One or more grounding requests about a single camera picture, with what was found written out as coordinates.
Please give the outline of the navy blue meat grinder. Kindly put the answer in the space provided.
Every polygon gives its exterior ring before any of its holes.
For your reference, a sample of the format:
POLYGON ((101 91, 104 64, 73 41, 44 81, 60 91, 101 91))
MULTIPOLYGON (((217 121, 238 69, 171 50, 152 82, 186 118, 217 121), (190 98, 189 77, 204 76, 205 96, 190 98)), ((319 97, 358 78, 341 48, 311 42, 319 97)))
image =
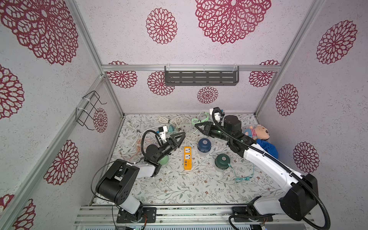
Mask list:
POLYGON ((197 144, 197 149, 202 152, 202 153, 207 153, 210 152, 212 147, 212 143, 209 139, 207 138, 202 138, 199 140, 198 144, 197 144))

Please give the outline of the dark green meat grinder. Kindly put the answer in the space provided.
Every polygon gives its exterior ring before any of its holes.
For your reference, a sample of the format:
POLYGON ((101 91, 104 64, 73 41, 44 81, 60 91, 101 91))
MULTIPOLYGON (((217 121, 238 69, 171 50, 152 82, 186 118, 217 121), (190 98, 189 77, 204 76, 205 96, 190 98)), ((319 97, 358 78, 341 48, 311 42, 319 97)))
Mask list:
POLYGON ((221 153, 215 158, 215 166, 220 170, 226 170, 230 167, 231 159, 227 154, 221 153))

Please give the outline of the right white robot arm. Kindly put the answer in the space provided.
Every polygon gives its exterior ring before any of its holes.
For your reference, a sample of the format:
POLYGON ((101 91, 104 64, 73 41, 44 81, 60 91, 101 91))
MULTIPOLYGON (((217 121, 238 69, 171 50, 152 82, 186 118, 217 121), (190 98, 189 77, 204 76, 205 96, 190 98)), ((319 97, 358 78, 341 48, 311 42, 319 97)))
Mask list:
POLYGON ((317 179, 309 174, 303 175, 292 170, 266 152, 248 133, 242 132, 242 124, 237 116, 224 115, 216 108, 212 120, 196 124, 203 126, 202 134, 225 140, 227 146, 240 157, 250 161, 268 174, 284 191, 280 198, 255 198, 246 205, 245 214, 229 216, 229 223, 241 218, 246 221, 264 222, 274 215, 285 214, 295 221, 304 221, 316 230, 328 230, 331 219, 326 206, 319 198, 317 179))

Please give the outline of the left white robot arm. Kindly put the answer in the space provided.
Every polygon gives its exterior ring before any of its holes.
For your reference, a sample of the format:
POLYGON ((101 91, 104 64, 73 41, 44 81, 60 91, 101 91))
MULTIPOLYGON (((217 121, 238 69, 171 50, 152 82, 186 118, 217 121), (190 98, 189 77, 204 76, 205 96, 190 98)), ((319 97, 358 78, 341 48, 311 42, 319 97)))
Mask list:
POLYGON ((117 159, 111 162, 111 166, 97 182, 94 192, 127 214, 143 214, 143 203, 131 194, 136 180, 156 176, 162 167, 160 161, 179 149, 185 139, 184 131, 166 136, 164 127, 160 127, 158 132, 146 130, 141 136, 141 161, 130 163, 117 159))

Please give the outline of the light green meat grinder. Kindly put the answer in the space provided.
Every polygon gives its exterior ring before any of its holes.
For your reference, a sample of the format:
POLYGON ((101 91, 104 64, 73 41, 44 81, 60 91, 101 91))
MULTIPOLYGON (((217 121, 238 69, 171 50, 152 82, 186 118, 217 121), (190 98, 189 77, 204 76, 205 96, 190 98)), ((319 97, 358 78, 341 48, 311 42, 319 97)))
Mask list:
POLYGON ((161 160, 158 161, 160 165, 166 165, 169 162, 169 156, 164 156, 161 160))

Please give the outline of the orange power strip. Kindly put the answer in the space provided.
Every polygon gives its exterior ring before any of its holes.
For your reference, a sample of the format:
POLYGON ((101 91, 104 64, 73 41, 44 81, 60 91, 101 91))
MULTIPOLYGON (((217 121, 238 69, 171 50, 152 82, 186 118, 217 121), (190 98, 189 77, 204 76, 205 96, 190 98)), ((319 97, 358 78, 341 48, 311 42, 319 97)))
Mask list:
POLYGON ((192 148, 190 146, 184 147, 184 169, 192 170, 192 148))

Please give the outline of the pig plush toy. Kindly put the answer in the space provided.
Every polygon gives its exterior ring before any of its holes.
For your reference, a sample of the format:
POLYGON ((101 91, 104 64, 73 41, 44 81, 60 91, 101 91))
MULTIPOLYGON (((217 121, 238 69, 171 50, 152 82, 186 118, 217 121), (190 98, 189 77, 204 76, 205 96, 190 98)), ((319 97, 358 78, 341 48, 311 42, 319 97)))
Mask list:
POLYGON ((244 135, 249 136, 253 140, 268 140, 270 138, 270 132, 262 125, 255 127, 250 126, 243 131, 244 135))

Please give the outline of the blue cloth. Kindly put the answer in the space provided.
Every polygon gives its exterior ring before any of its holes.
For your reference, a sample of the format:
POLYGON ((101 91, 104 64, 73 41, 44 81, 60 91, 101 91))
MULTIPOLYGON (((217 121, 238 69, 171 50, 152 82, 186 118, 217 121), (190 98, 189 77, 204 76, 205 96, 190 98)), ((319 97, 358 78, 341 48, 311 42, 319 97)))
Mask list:
POLYGON ((276 147, 269 143, 266 140, 257 140, 257 143, 262 147, 262 149, 264 149, 267 153, 269 153, 270 155, 272 155, 274 158, 278 159, 278 151, 276 149, 276 147))

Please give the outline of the grey wall shelf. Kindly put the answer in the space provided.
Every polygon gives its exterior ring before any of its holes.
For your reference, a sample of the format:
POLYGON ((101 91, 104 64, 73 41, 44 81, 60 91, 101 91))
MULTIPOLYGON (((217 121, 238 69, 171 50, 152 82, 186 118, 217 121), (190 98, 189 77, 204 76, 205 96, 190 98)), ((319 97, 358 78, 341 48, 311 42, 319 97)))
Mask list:
POLYGON ((236 86, 240 74, 232 67, 164 67, 164 82, 168 86, 236 86))

